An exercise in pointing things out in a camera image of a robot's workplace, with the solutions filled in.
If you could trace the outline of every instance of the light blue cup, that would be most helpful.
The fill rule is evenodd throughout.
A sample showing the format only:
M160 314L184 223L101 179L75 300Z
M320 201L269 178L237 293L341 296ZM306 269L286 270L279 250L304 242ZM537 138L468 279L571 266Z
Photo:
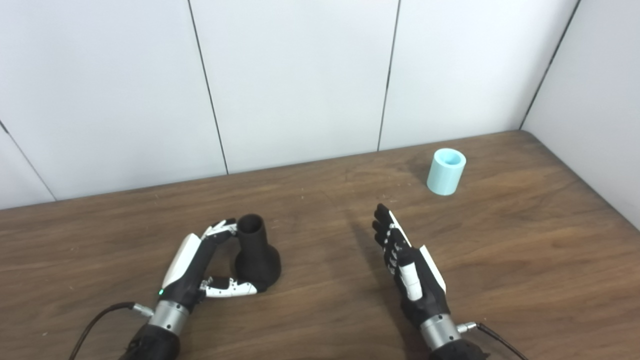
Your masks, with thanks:
M462 152L447 148L437 150L431 162L427 187L438 195L451 195L456 192L465 164L467 158Z

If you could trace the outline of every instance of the black cable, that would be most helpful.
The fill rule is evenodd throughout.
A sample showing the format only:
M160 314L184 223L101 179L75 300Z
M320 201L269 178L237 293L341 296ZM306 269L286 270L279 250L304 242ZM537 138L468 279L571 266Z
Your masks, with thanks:
M97 323L98 320L100 320L100 318L102 318L106 313L110 313L110 312L112 312L114 310L118 310L118 309L133 309L134 305L136 305L135 302L119 302L117 304L113 304L113 305L107 307L105 310L102 310L98 315L96 315L95 318L93 318L93 320L91 320L89 325L86 326L86 328L84 329L82 335L80 335L80 338L78 339L78 342L76 343L76 346L74 347L73 351L71 351L71 355L69 356L69 360L74 360L76 358L76 355L77 355L78 351L80 351L80 346L82 346L82 343L84 342L84 339L89 334L89 331L91 331L91 328L95 325L95 323Z
M526 356L524 356L521 352L518 351L518 349L516 349L515 347L513 347L512 344L509 344L505 339L503 339L500 335L498 335L495 331L489 329L488 326L486 326L485 324L479 322L478 326L477 326L478 330L482 331L483 333L491 336L492 338L496 339L497 341L501 342L504 346L506 346L509 350L513 351L514 354L516 354L520 359L522 360L528 360Z

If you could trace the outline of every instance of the white wall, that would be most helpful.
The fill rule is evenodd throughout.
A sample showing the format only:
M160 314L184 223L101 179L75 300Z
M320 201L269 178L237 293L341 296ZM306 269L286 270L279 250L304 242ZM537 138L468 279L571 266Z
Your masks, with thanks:
M0 119L53 196L517 128L575 0L403 0L382 127L398 0L191 4L204 66L187 0L0 1Z
M0 1L0 119L58 199L225 174L189 7Z
M375 151L397 0L192 0L229 172Z
M380 149L518 129L575 0L403 0Z
M524 123L640 228L640 2L582 1Z
M53 200L9 134L0 127L0 209Z

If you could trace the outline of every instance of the robotic hand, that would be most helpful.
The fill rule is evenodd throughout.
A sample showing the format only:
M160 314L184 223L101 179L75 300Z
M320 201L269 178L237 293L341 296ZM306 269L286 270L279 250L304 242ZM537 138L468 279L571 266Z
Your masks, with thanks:
M236 258L239 280L204 279L218 245L233 236L240 241ZM120 360L174 360L180 352L179 335L194 307L206 297L235 297L265 290L280 277L280 256L267 244L264 222L245 215L236 224L228 219L210 226L201 237L189 234L182 241L160 290L156 310L129 342Z
M383 204L378 204L374 216L375 240L384 250L385 264L400 289L405 317L420 329L431 351L429 360L485 360L488 354L463 339L451 320L447 288L427 248L412 247L393 213Z

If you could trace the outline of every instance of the table surface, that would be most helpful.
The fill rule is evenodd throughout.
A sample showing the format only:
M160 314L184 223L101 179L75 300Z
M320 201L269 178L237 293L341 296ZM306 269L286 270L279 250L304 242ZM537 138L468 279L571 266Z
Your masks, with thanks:
M441 147L467 156L449 197L424 186ZM373 240L379 202L428 246L457 322L486 323L532 360L638 358L640 233L520 131L0 211L2 358L66 359L101 309L155 304L185 235L258 213L280 280L200 304L180 359L426 359ZM230 275L237 251L224 244L207 275ZM108 314L78 360L117 359L143 322Z

